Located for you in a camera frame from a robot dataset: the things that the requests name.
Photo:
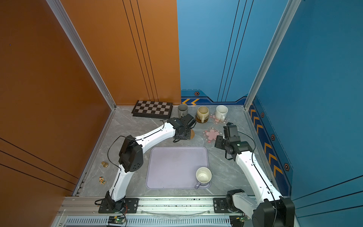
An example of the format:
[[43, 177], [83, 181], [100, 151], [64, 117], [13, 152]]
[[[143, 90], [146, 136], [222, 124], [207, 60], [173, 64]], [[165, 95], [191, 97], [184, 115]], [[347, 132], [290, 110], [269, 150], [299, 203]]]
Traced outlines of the aluminium frame post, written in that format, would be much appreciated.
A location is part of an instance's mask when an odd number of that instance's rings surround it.
[[246, 101], [244, 103], [244, 109], [249, 110], [254, 98], [257, 95], [257, 92], [266, 76], [268, 69], [270, 68], [271, 63], [281, 45], [281, 42], [284, 39], [284, 36], [296, 14], [296, 11], [301, 3], [301, 0], [289, 0], [285, 7], [285, 10], [282, 14], [282, 17], [278, 23], [278, 26], [275, 30], [273, 38], [269, 44], [269, 47], [266, 51], [266, 54], [263, 58], [263, 61], [260, 65], [260, 68], [256, 74], [256, 77], [253, 81], [253, 84], [250, 88]]
[[84, 66], [88, 70], [90, 76], [104, 97], [105, 101], [109, 105], [110, 109], [113, 111], [117, 107], [109, 89], [107, 88], [104, 80], [102, 79], [95, 63], [93, 62], [89, 52], [87, 51], [83, 41], [81, 40], [76, 28], [74, 27], [70, 17], [68, 16], [61, 1], [57, 0], [47, 0], [46, 1], [52, 10], [53, 14], [57, 18], [59, 24], [61, 25], [66, 36], [73, 45], [78, 56], [82, 60]]

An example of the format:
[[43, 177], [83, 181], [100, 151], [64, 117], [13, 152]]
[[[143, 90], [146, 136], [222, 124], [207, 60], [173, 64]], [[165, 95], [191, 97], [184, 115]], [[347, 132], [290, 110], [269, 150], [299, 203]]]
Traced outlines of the white ceramic mug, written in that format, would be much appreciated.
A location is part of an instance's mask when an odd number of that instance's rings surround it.
[[216, 107], [215, 117], [219, 121], [224, 121], [228, 114], [228, 108], [224, 105], [219, 105]]

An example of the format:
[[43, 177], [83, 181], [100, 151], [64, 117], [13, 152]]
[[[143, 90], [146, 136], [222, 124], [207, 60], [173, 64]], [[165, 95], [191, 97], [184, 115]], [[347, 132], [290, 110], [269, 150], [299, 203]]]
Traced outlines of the small gold object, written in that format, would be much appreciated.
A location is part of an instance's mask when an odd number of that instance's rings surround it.
[[104, 161], [101, 164], [103, 167], [108, 167], [108, 165], [109, 165], [107, 162], [104, 162]]

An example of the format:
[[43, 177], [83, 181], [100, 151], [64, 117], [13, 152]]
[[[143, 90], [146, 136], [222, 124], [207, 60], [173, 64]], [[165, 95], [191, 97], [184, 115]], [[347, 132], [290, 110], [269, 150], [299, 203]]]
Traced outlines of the grey metal cup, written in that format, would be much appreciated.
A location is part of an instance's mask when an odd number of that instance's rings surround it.
[[188, 106], [186, 104], [180, 104], [177, 110], [179, 118], [182, 118], [188, 114]]

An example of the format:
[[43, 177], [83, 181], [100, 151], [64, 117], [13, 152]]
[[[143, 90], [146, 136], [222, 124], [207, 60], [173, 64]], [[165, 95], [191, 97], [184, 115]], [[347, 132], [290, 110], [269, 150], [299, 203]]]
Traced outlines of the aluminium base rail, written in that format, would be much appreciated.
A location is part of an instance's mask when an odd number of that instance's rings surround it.
[[[109, 227], [109, 216], [124, 216], [126, 227], [231, 227], [224, 196], [141, 196], [124, 213], [99, 213], [98, 197], [66, 197], [53, 227]], [[244, 227], [251, 227], [249, 217]]]

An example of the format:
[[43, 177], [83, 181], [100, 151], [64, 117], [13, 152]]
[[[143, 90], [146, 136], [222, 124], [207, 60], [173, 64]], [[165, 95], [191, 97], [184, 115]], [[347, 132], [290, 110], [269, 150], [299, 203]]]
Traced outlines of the brown wooden round coaster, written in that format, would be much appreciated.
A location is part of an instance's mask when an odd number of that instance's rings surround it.
[[202, 116], [202, 119], [199, 119], [199, 116], [198, 116], [198, 115], [196, 115], [196, 116], [195, 116], [195, 120], [196, 120], [198, 123], [200, 123], [200, 124], [204, 124], [204, 123], [206, 123], [206, 122], [209, 120], [209, 118], [203, 115], [203, 116]]

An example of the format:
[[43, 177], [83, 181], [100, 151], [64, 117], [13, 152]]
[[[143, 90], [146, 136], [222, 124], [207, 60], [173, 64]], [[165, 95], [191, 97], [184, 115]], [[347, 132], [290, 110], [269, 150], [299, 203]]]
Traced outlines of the yellow ceramic mug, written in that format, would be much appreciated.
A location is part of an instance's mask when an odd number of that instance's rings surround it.
[[207, 107], [201, 106], [197, 109], [196, 115], [199, 116], [199, 119], [202, 119], [203, 115], [209, 118], [209, 109]]

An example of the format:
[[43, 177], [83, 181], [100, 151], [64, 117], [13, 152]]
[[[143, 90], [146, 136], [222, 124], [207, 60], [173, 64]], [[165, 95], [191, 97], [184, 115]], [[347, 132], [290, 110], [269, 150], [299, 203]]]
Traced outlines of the green circuit board left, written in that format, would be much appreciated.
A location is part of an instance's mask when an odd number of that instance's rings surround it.
[[127, 220], [124, 216], [109, 216], [107, 226], [110, 227], [125, 227]]

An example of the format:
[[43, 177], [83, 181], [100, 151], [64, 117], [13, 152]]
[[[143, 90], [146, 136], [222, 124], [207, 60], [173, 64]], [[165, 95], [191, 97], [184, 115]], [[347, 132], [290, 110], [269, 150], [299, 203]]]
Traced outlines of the small colourful object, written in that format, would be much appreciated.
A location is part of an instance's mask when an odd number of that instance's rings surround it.
[[105, 180], [105, 178], [103, 176], [99, 177], [99, 182], [102, 185], [105, 185], [107, 183], [107, 181]]

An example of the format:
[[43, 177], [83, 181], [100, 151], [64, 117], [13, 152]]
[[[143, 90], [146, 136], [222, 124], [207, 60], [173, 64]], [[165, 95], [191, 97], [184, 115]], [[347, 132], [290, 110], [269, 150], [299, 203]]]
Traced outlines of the aluminium frame post left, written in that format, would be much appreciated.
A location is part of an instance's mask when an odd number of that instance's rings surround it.
[[81, 40], [76, 28], [74, 27], [70, 17], [68, 16], [61, 1], [57, 0], [47, 0], [46, 1], [52, 10], [53, 14], [57, 18], [59, 24], [61, 25], [66, 36], [73, 45], [78, 56], [82, 60], [84, 66], [88, 70], [90, 76], [104, 97], [105, 101], [109, 105], [110, 109], [113, 111], [117, 107], [109, 89], [107, 88], [104, 80], [102, 79], [95, 63], [93, 62], [89, 52], [87, 51], [83, 41]]

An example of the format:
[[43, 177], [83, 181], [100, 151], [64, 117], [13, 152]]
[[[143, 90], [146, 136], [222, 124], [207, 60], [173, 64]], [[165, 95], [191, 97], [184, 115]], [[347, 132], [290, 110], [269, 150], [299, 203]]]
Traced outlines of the folded chessboard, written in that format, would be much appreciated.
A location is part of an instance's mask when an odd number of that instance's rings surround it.
[[172, 109], [173, 103], [138, 100], [131, 113], [136, 117], [169, 119]]

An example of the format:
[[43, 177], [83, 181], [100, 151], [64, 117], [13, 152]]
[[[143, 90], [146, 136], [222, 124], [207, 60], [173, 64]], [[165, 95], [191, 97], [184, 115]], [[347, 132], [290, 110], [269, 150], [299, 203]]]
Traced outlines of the white lavender mug lower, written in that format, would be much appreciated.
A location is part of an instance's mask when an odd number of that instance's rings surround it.
[[195, 185], [194, 188], [198, 189], [201, 186], [205, 186], [208, 183], [210, 183], [212, 179], [212, 173], [207, 167], [200, 167], [196, 171], [196, 179], [197, 179], [197, 184]]

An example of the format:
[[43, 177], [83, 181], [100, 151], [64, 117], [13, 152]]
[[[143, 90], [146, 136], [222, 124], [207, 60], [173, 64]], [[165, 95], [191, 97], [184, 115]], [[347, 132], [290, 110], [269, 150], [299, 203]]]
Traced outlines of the lavender plastic tray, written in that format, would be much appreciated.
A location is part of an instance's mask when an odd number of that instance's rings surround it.
[[197, 170], [209, 167], [205, 147], [155, 147], [150, 151], [148, 189], [194, 189]]

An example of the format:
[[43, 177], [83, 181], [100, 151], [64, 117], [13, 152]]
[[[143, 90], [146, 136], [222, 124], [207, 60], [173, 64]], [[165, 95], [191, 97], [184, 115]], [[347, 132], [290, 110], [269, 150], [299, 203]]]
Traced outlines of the circuit board right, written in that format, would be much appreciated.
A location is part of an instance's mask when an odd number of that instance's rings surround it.
[[245, 216], [229, 216], [231, 227], [244, 227], [248, 220]]

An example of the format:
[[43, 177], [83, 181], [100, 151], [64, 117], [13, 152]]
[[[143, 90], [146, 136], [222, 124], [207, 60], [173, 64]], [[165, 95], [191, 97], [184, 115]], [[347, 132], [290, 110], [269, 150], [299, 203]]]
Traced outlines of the pink flower coaster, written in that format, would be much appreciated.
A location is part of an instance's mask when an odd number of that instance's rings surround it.
[[214, 124], [226, 124], [227, 123], [227, 120], [226, 119], [223, 120], [223, 121], [218, 120], [214, 114], [211, 114], [209, 116], [209, 119], [212, 120], [214, 122]]
[[203, 130], [202, 133], [207, 143], [212, 143], [216, 140], [217, 136], [223, 135], [223, 133], [220, 130], [217, 130], [215, 127], [209, 127]]

